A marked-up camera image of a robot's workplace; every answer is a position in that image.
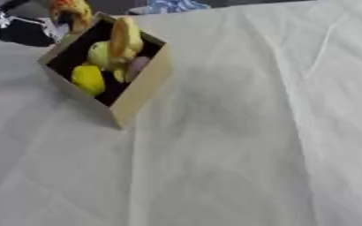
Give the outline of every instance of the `yellow ball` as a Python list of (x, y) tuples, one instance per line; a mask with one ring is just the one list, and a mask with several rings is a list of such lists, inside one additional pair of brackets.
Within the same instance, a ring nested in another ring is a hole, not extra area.
[(97, 66), (93, 65), (75, 67), (72, 71), (72, 83), (93, 96), (97, 96), (105, 90), (102, 73)]

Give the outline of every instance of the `brown box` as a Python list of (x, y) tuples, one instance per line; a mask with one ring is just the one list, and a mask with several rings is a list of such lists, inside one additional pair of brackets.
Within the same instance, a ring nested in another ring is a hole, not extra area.
[(148, 97), (170, 75), (168, 45), (153, 35), (141, 32), (144, 49), (141, 55), (150, 56), (150, 63), (129, 85), (112, 84), (95, 98), (70, 82), (72, 69), (86, 61), (89, 47), (97, 41), (107, 41), (116, 19), (99, 12), (95, 15), (90, 28), (84, 33), (67, 37), (39, 60), (48, 77), (63, 91), (102, 117), (110, 118), (120, 128), (136, 115)]

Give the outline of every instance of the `tablecloth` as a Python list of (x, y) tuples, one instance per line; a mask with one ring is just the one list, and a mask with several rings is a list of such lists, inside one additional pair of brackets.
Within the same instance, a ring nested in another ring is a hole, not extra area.
[(124, 131), (0, 42), (0, 225), (362, 225), (362, 1), (137, 17), (174, 71)]

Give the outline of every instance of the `figurine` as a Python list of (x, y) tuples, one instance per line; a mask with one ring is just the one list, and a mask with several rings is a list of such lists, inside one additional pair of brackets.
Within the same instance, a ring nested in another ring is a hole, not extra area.
[(50, 0), (49, 15), (54, 24), (68, 23), (71, 34), (84, 31), (92, 20), (92, 11), (85, 0)]

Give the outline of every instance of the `purple egg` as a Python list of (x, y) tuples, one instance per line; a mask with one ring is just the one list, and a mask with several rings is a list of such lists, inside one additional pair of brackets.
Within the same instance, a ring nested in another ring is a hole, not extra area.
[(147, 56), (136, 57), (128, 66), (126, 73), (126, 82), (132, 82), (147, 66), (151, 59)]

